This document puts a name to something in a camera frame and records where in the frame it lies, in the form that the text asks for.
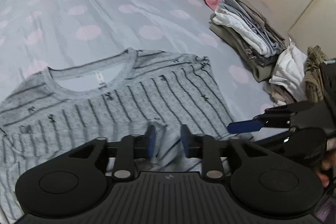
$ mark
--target brown knit garment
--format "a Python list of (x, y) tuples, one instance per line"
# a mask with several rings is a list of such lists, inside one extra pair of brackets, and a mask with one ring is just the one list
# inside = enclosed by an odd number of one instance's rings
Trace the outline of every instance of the brown knit garment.
[(320, 46), (308, 47), (307, 63), (304, 70), (306, 82), (306, 96), (308, 101), (317, 103), (323, 100), (323, 82), (320, 72), (320, 63), (328, 60)]

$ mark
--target human hand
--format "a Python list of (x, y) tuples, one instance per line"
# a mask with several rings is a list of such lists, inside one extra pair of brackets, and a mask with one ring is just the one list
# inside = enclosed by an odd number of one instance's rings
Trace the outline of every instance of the human hand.
[[(328, 151), (323, 160), (321, 169), (322, 170), (329, 170), (330, 168), (336, 166), (336, 150)], [(329, 178), (327, 175), (322, 174), (319, 171), (316, 171), (317, 175), (319, 176), (320, 180), (322, 181), (323, 187), (327, 187), (329, 185)]]

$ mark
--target clothing label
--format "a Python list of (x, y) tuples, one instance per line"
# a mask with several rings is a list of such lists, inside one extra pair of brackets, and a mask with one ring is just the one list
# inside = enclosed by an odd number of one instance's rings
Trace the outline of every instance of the clothing label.
[(100, 71), (96, 71), (94, 74), (95, 74), (96, 77), (97, 77), (98, 84), (99, 84), (99, 85), (105, 85), (104, 77), (103, 77), (103, 75), (101, 74), (101, 72), (100, 72)]
[(336, 137), (327, 141), (327, 151), (336, 149)]

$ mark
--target logo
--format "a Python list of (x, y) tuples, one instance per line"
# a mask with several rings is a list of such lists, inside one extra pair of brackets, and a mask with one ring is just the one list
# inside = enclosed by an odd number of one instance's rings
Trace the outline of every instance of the logo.
[(169, 175), (165, 176), (165, 178), (166, 178), (166, 179), (173, 179), (174, 176), (169, 174)]

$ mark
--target bed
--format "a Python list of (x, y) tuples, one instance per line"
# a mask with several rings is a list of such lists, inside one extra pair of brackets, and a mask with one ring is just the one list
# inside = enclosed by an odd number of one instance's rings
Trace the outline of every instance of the bed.
[(0, 0), (0, 101), (46, 66), (80, 66), (132, 47), (208, 56), (233, 119), (251, 119), (273, 103), (209, 30), (211, 13), (204, 0)]

